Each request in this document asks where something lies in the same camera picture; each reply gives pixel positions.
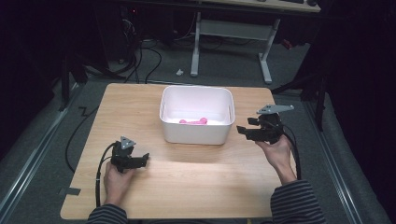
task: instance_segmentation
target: black cable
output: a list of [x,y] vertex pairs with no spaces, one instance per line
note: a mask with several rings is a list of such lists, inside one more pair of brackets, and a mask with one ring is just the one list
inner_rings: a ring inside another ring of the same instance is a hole
[[194,27],[196,17],[197,17],[197,12],[194,13],[194,16],[193,16],[192,21],[191,21],[190,28],[187,31],[187,33],[185,35],[183,35],[182,37],[180,37],[180,38],[174,39],[174,43],[176,43],[176,41],[178,41],[178,40],[182,40],[182,39],[190,38],[190,37],[194,36],[194,35],[191,35],[191,30]]
[[105,152],[102,155],[102,159],[99,161],[99,166],[98,166],[98,171],[96,172],[96,181],[95,181],[95,196],[96,196],[96,207],[100,207],[100,171],[102,169],[102,164],[105,160],[109,159],[110,157],[105,159],[105,155],[107,154],[108,150],[111,147],[114,147],[116,145],[116,143],[112,143],[110,144],[110,146],[108,146],[105,150]]
[[147,49],[147,50],[151,50],[151,51],[157,53],[158,56],[160,57],[160,60],[158,61],[157,65],[146,75],[145,84],[148,84],[149,76],[155,71],[155,69],[158,68],[158,66],[160,66],[161,61],[163,60],[163,57],[161,56],[161,54],[157,50],[155,50],[155,49]]
[[293,130],[292,130],[289,126],[286,126],[286,125],[283,125],[283,127],[287,128],[287,129],[289,130],[289,132],[291,132],[291,135],[293,135],[294,144],[295,144],[296,147],[297,147],[296,135],[294,134]]
[[224,38],[223,38],[223,37],[219,37],[219,36],[216,36],[216,37],[212,38],[212,39],[214,39],[213,41],[210,41],[211,38],[209,38],[209,36],[207,36],[207,35],[204,35],[204,36],[201,37],[201,38],[202,38],[202,40],[207,40],[208,42],[212,42],[212,43],[218,42],[218,41],[219,41],[218,45],[215,46],[214,48],[206,48],[206,47],[203,46],[202,43],[200,43],[199,46],[200,46],[200,48],[202,48],[202,49],[218,49],[218,48],[220,48],[220,47],[222,46],[222,44],[223,44],[223,42],[224,42]]
[[292,144],[292,148],[293,148],[293,155],[294,155],[294,161],[296,162],[296,173],[297,173],[297,179],[301,180],[301,164],[300,164],[300,154],[299,154],[299,150],[297,149],[297,142],[295,139],[295,135],[293,133],[293,131],[288,127],[285,126],[289,129],[289,131],[291,131],[293,137],[294,137],[294,141],[290,138],[290,136],[288,134],[286,134],[285,132],[283,132],[283,134],[289,139],[289,141]]
[[[139,41],[139,38],[140,38],[140,36],[142,35],[142,32],[143,32],[143,31],[142,31],[141,29],[138,30],[138,31],[136,32],[136,34],[134,35],[134,40],[133,40],[132,44],[130,44],[129,47],[127,47],[127,52],[128,52],[127,60],[129,61],[128,64],[127,64],[126,66],[124,66],[123,68],[121,68],[121,69],[119,69],[119,70],[116,70],[116,71],[110,71],[110,70],[108,70],[109,73],[114,74],[114,75],[119,75],[119,74],[121,74],[121,73],[123,73],[123,72],[126,72],[126,71],[130,70],[132,67],[134,67],[136,59],[135,59],[135,56],[134,56],[133,52],[134,52],[134,50],[136,49],[136,46],[137,46],[137,45],[139,44],[139,42],[140,42],[140,41]],[[103,73],[103,71],[97,73],[97,72],[94,72],[94,71],[88,69],[87,67],[85,67],[85,71],[86,71],[87,73],[90,73],[90,74],[95,75],[95,76],[102,76],[102,75],[105,75],[105,74]]]
[[69,159],[68,159],[68,149],[70,147],[70,143],[72,142],[72,139],[74,137],[74,135],[76,135],[78,129],[81,127],[82,123],[84,123],[84,121],[90,117],[90,115],[92,115],[97,109],[99,108],[99,106],[97,106],[93,111],[91,111],[91,113],[89,113],[88,115],[85,116],[85,118],[79,123],[79,125],[77,126],[77,128],[73,131],[72,135],[69,137],[69,140],[67,141],[67,145],[66,145],[66,149],[64,151],[64,157],[66,159],[66,164],[69,167],[69,169],[74,173],[76,170],[70,165]]
[[140,83],[140,81],[139,81],[139,75],[137,74],[137,68],[140,66],[140,64],[141,64],[141,62],[142,62],[142,45],[140,45],[139,49],[140,49],[140,50],[139,50],[139,52],[140,52],[140,55],[139,55],[139,63],[138,63],[137,65],[134,66],[134,70],[129,74],[129,76],[128,76],[127,78],[125,78],[124,83],[127,83],[128,80],[129,80],[129,78],[130,78],[134,73],[135,73],[134,78],[135,78],[136,83],[137,83],[137,84]]
[[152,42],[152,41],[154,41],[154,44],[153,44],[152,46],[145,46],[144,48],[145,48],[145,49],[152,49],[152,48],[154,48],[154,47],[157,47],[157,45],[158,45],[158,40],[157,40],[157,39],[143,40],[143,41],[140,43],[140,47],[143,48],[143,47],[142,47],[142,46],[143,46],[143,43],[145,43],[145,42]]
[[250,42],[257,42],[258,40],[254,40],[254,39],[249,39],[249,40],[245,40],[244,43],[238,43],[236,41],[232,41],[230,40],[230,38],[224,38],[224,42],[228,43],[228,44],[233,44],[233,45],[239,45],[239,46],[243,46],[243,45],[247,45]]
[[[190,36],[186,36],[182,39],[174,40],[174,44],[182,46],[182,47],[191,46],[195,42],[195,39],[192,37],[194,37],[194,35],[190,35]],[[179,42],[181,42],[181,41],[188,41],[188,42],[187,42],[187,44],[180,44]]]

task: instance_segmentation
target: person's left hand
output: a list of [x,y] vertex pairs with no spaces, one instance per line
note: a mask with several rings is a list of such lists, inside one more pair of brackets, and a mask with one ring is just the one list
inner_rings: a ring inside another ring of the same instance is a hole
[[106,203],[112,203],[116,206],[120,206],[122,199],[127,192],[129,185],[134,176],[135,169],[124,170],[120,173],[117,170],[117,166],[111,164],[109,161],[106,164],[105,174],[105,189],[106,189]]

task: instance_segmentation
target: striped shirt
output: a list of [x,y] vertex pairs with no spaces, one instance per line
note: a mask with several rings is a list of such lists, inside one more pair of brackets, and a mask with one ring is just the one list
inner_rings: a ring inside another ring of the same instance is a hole
[[114,204],[107,203],[95,208],[88,217],[87,224],[125,224],[128,222],[123,209]]
[[271,197],[274,223],[327,223],[312,186],[293,181],[275,189]]
[[[271,210],[276,224],[327,223],[312,186],[306,180],[293,181],[276,188],[271,197]],[[125,224],[127,221],[123,209],[105,204],[92,211],[87,224]]]

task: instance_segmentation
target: human hand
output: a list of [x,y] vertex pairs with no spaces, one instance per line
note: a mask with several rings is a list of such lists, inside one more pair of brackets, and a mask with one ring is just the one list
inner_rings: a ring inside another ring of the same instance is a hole
[[129,185],[134,175],[135,169],[124,170],[120,173],[117,166],[111,164],[109,161],[106,164],[105,174],[105,189],[106,189],[106,203],[112,203],[120,206],[122,199],[129,188]]
[[290,165],[290,141],[285,135],[270,145],[265,142],[255,142],[264,151],[268,162],[275,168],[282,185],[296,180],[296,175]]

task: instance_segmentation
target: pink toy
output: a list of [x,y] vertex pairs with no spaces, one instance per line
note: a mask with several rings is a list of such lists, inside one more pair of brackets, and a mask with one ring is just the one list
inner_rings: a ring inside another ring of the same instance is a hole
[[196,121],[186,121],[184,119],[181,119],[179,123],[184,123],[184,124],[207,124],[207,119],[206,118],[201,118]]

